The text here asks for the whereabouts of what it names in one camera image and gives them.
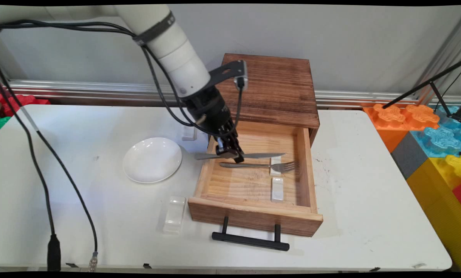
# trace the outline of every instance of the wooden drawer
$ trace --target wooden drawer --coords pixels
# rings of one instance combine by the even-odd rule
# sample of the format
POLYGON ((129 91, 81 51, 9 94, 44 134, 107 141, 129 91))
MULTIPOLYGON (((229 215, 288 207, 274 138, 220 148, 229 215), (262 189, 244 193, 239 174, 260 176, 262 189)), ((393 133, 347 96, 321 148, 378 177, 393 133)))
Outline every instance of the wooden drawer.
MULTIPOLYGON (((267 168, 230 169, 219 165, 229 159, 210 159, 201 169, 194 197, 188 201, 193 220, 313 236, 323 222, 317 213, 308 128, 239 121, 239 145, 245 153, 286 153, 282 162, 299 160, 301 167, 281 175, 283 203, 271 202, 271 176, 267 168)), ((208 153, 214 153, 211 138, 208 153)), ((245 163, 268 164, 267 159, 246 159, 245 163)))

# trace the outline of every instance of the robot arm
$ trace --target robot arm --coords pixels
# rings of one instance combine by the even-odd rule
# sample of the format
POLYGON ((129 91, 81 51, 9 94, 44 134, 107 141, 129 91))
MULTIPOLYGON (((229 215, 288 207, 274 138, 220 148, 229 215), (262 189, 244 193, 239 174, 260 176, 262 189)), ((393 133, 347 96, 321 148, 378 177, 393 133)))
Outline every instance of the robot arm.
POLYGON ((215 84, 237 76, 239 87, 247 86, 246 64, 232 62, 211 72, 206 70, 186 34, 167 5, 98 5, 63 7, 19 7, 0 5, 0 24, 19 19, 84 20, 99 16, 120 16, 133 33, 138 45, 146 45, 164 67, 200 128, 224 136, 215 136, 217 155, 243 161, 231 114, 215 84))

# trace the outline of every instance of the gray wall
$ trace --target gray wall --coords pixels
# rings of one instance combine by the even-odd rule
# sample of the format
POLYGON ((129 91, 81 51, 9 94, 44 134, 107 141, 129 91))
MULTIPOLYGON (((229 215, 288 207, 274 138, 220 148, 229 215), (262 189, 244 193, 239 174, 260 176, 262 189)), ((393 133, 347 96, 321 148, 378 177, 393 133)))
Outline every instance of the gray wall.
MULTIPOLYGON (((224 53, 303 58, 317 90, 365 92, 412 88, 461 17, 461 5, 169 7, 208 69, 219 66, 224 53)), ((125 26, 120 18, 97 20, 125 26)), ((13 79, 153 83, 141 50, 126 35, 4 30, 0 63, 13 79)))

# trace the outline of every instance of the knife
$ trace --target knife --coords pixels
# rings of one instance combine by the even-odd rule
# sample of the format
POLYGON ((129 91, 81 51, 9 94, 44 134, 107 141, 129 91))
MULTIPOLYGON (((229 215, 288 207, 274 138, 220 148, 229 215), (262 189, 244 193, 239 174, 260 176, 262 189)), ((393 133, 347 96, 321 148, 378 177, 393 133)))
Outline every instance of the knife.
MULTIPOLYGON (((275 156, 282 156, 285 153, 245 153, 242 156, 244 158, 270 158, 275 156)), ((214 159, 214 158, 223 158, 216 154, 212 153, 196 153, 195 158, 197 160, 204 160, 204 159, 214 159)))

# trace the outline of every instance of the white table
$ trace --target white table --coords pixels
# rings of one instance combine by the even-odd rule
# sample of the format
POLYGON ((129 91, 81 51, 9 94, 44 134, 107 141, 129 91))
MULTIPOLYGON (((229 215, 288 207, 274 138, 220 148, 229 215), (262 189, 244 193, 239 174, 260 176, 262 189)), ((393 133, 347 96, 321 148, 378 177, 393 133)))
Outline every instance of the white table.
MULTIPOLYGON (((140 268, 148 263, 153 268, 185 269, 428 271, 451 266, 361 111, 319 111, 321 126, 311 152, 324 223, 311 238, 283 234, 290 250, 282 252, 213 241, 211 233, 221 226, 192 221, 188 208, 181 234, 162 234, 170 196, 191 197, 195 190, 202 162, 190 153, 204 151, 207 144, 203 134, 197 141, 181 141, 182 125, 164 108, 28 105, 27 109, 68 167, 90 210, 98 234, 98 267, 140 268), (125 152, 154 136, 171 138, 187 150, 180 169, 153 185, 131 181, 121 167, 125 152)), ((88 220, 60 166, 32 134, 50 190, 61 262, 87 266, 93 251, 88 220)), ((237 227, 227 232, 273 238, 271 232, 237 227)), ((49 237, 43 188, 25 133, 12 118, 0 130, 0 266, 45 266, 49 237)))

